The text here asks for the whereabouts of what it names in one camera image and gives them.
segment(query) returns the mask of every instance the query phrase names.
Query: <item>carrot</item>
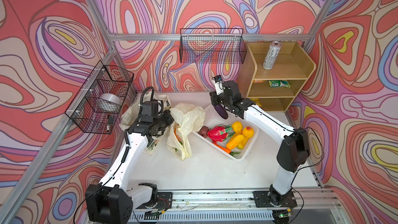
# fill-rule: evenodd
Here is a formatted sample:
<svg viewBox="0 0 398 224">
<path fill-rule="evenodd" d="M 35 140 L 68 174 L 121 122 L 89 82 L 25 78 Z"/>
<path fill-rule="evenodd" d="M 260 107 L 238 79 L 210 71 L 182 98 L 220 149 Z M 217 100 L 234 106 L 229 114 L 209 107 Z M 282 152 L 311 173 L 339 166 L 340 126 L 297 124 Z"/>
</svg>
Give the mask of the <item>carrot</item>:
<svg viewBox="0 0 398 224">
<path fill-rule="evenodd" d="M 227 148 L 224 148 L 224 147 L 222 147 L 222 146 L 219 146 L 218 144 L 215 144 L 215 143 L 213 143 L 215 146 L 217 146 L 218 148 L 220 148 L 220 149 L 222 149 L 223 151 L 225 151 L 226 153 L 231 153 L 231 151 L 230 150 L 228 150 Z"/>
</svg>

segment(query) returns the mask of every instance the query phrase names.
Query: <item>white table surface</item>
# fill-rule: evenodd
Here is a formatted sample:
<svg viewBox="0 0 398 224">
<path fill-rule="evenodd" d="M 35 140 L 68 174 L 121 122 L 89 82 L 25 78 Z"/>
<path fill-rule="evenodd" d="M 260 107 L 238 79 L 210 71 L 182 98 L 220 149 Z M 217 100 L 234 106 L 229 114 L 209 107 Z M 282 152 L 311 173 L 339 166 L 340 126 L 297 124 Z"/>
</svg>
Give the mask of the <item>white table surface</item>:
<svg viewBox="0 0 398 224">
<path fill-rule="evenodd" d="M 179 102 L 203 109 L 210 104 L 209 93 L 169 93 L 172 107 Z M 289 125 L 283 112 L 269 112 Z M 159 190 L 268 188 L 276 177 L 277 143 L 260 131 L 250 153 L 236 162 L 211 147 L 194 134 L 188 136 L 192 157 L 180 161 L 163 140 L 152 156 L 142 154 L 130 176 L 129 187 L 155 183 Z M 318 186 L 310 168 L 298 172 L 293 187 Z"/>
</svg>

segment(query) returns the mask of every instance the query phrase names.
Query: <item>white plastic basket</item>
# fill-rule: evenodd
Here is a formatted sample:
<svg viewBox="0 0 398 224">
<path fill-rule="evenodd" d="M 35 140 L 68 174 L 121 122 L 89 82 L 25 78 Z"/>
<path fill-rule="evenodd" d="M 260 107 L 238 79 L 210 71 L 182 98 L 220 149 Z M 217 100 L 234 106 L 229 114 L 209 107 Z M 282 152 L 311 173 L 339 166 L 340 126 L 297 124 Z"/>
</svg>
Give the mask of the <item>white plastic basket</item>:
<svg viewBox="0 0 398 224">
<path fill-rule="evenodd" d="M 245 147 L 242 150 L 240 150 L 238 148 L 232 149 L 232 152 L 240 152 L 240 154 L 237 154 L 235 156 L 231 156 L 230 154 L 226 153 L 225 151 L 223 151 L 219 147 L 215 146 L 213 144 L 213 141 L 209 137 L 204 138 L 204 137 L 200 136 L 197 132 L 194 132 L 195 135 L 197 135 L 199 138 L 203 139 L 204 141 L 209 143 L 209 145 L 211 145 L 212 147 L 217 149 L 219 152 L 221 152 L 225 156 L 231 158 L 232 160 L 242 161 L 243 159 L 245 159 L 245 157 L 247 156 L 247 154 L 249 154 L 249 152 L 251 150 L 251 147 L 253 146 L 254 142 L 257 139 L 258 132 L 260 131 L 258 129 L 258 127 L 255 126 L 252 123 L 249 123 L 249 122 L 239 118 L 239 117 L 236 117 L 234 114 L 232 114 L 232 113 L 230 113 L 228 111 L 227 111 L 228 119 L 223 119 L 222 117 L 219 116 L 219 114 L 217 113 L 217 111 L 214 109 L 214 107 L 212 105 L 209 105 L 208 107 L 206 107 L 205 112 L 206 112 L 206 115 L 205 115 L 205 121 L 203 122 L 203 125 L 207 126 L 209 129 L 212 129 L 213 127 L 215 127 L 217 125 L 220 125 L 220 124 L 222 124 L 222 125 L 230 125 L 230 124 L 233 124 L 236 121 L 240 121 L 242 123 L 243 128 L 245 128 L 245 127 L 253 128 L 254 135 L 253 135 L 253 137 L 249 138 L 249 140 L 247 141 Z M 219 146 L 226 147 L 226 144 L 228 142 L 229 142 L 229 138 L 226 139 L 223 142 L 217 142 L 217 144 Z"/>
</svg>

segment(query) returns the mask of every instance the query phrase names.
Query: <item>colorful patterned wall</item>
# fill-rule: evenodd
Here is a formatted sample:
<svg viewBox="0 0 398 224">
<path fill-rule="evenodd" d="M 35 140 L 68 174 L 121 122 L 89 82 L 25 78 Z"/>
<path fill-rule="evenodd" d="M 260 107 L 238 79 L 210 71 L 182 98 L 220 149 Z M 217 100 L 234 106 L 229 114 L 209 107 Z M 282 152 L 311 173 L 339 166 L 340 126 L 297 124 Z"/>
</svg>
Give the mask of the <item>colorful patterned wall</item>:
<svg viewBox="0 0 398 224">
<path fill-rule="evenodd" d="M 0 204 L 106 52 L 84 0 L 0 0 Z M 13 224 L 71 222 L 117 134 L 72 126 Z"/>
<path fill-rule="evenodd" d="M 114 33 L 179 33 L 180 28 L 242 27 L 246 33 L 307 33 L 324 0 L 97 0 Z M 181 64 L 179 42 L 121 41 L 116 46 L 138 90 L 209 90 L 234 79 L 239 65 Z"/>
<path fill-rule="evenodd" d="M 316 169 L 352 223 L 398 223 L 397 16 L 398 0 L 337 0 L 310 53 L 316 72 L 289 109 L 321 137 Z"/>
</svg>

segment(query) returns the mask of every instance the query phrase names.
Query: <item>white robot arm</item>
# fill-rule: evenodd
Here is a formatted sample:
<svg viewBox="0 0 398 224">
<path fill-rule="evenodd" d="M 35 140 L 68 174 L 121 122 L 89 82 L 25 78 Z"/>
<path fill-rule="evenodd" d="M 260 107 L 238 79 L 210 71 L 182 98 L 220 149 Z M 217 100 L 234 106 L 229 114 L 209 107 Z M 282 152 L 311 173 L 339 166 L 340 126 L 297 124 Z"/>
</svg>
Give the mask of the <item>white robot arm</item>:
<svg viewBox="0 0 398 224">
<path fill-rule="evenodd" d="M 142 102 L 149 89 L 152 89 L 151 100 Z M 162 135 L 166 127 L 174 122 L 170 110 L 163 111 L 163 102 L 153 100 L 153 94 L 153 87 L 144 90 L 138 117 L 125 130 L 125 143 L 115 162 L 97 185 L 91 184 L 86 190 L 88 217 L 92 222 L 126 224 L 132 211 L 142 204 L 149 208 L 157 206 L 155 184 L 140 183 L 127 194 L 129 177 L 142 151 L 152 144 L 153 136 Z"/>
<path fill-rule="evenodd" d="M 310 155 L 308 135 L 302 128 L 293 129 L 264 112 L 254 102 L 242 99 L 236 82 L 222 82 L 221 76 L 213 78 L 216 91 L 210 92 L 211 102 L 223 118 L 227 118 L 226 109 L 237 116 L 258 126 L 270 135 L 279 145 L 277 161 L 280 164 L 275 181 L 269 189 L 269 201 L 281 206 L 291 193 L 291 184 L 297 169 Z M 91 184 L 86 191 L 87 210 L 90 221 L 107 224 L 125 224 L 133 209 L 142 204 L 156 204 L 157 187 L 149 183 L 140 183 L 129 191 L 127 183 L 132 170 L 143 149 L 153 142 L 153 136 L 171 125 L 174 119 L 170 111 L 162 111 L 163 105 L 153 100 L 142 102 L 136 121 L 125 131 L 125 144 L 119 155 L 98 185 Z"/>
<path fill-rule="evenodd" d="M 213 80 L 216 91 L 210 92 L 211 103 L 221 117 L 226 119 L 228 110 L 258 126 L 278 143 L 279 169 L 270 186 L 269 199 L 274 206 L 280 206 L 291 192 L 297 170 L 310 156 L 307 132 L 303 128 L 294 129 L 280 122 L 250 99 L 243 99 L 236 82 L 223 82 L 220 75 Z"/>
</svg>

